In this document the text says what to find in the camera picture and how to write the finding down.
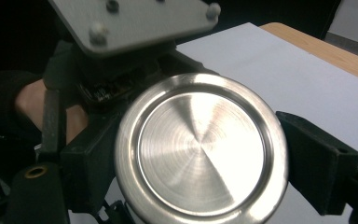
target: black sleeve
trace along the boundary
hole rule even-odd
[[[39,130],[31,122],[21,122],[14,106],[20,90],[40,78],[41,76],[23,71],[0,72],[0,135],[40,143]]]

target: wooden edge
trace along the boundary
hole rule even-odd
[[[278,22],[260,28],[358,77],[357,55]]]

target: screw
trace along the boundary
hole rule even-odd
[[[118,12],[118,9],[119,9],[118,1],[116,1],[116,0],[107,0],[106,1],[106,9],[109,12],[112,12],[112,13]]]
[[[107,28],[100,22],[94,22],[89,28],[89,42],[92,45],[106,45],[106,36],[108,35]]]
[[[221,11],[222,9],[220,8],[219,4],[211,3],[206,10],[206,18],[208,18],[210,21],[217,20]]]

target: circular metal disc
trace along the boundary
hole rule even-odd
[[[170,77],[121,121],[118,183],[148,223],[261,223],[287,185],[285,138],[254,92],[225,77]]]

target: dark background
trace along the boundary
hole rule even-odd
[[[210,33],[246,22],[259,26],[276,21],[323,39],[340,0],[204,2],[217,2],[222,8],[219,23]],[[0,70],[42,73],[60,38],[55,29],[55,18],[47,0],[0,0]]]

